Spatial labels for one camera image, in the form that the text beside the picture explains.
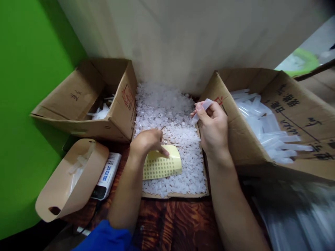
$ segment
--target yellow sticker sheet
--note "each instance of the yellow sticker sheet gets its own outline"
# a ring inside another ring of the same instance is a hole
[[[165,157],[158,151],[151,151],[144,162],[143,180],[164,178],[181,174],[181,160],[178,149],[174,145],[162,145],[169,152]]]

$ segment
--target white power bank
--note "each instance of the white power bank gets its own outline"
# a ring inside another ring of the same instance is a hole
[[[98,184],[95,186],[91,198],[97,200],[104,200],[108,197],[109,192],[115,178],[116,171],[118,170],[121,160],[121,154],[109,153],[104,170],[101,173]]]

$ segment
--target cable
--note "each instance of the cable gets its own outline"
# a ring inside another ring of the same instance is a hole
[[[98,211],[100,210],[102,205],[102,200],[98,200],[97,204],[95,205],[95,209],[94,209],[94,213],[92,218],[90,219],[90,221],[87,223],[87,225],[83,228],[83,230],[81,230],[80,233],[74,233],[73,236],[79,236],[81,235],[87,228],[90,227],[90,225],[92,224],[92,220],[94,219],[94,217],[97,215]]]

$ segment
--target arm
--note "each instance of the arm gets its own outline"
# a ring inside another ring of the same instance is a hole
[[[246,201],[228,149],[227,115],[217,102],[207,112],[201,103],[201,144],[207,155],[211,195],[221,240],[227,250],[270,250]]]
[[[146,156],[154,150],[169,155],[161,146],[162,136],[162,131],[151,129],[138,134],[130,144],[129,157],[108,212],[111,227],[133,233],[139,215]]]

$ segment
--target blue shirt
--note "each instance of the blue shirt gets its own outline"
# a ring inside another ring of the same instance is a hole
[[[74,251],[91,250],[139,250],[132,245],[132,236],[126,229],[114,229],[107,220],[100,224],[83,240]]]

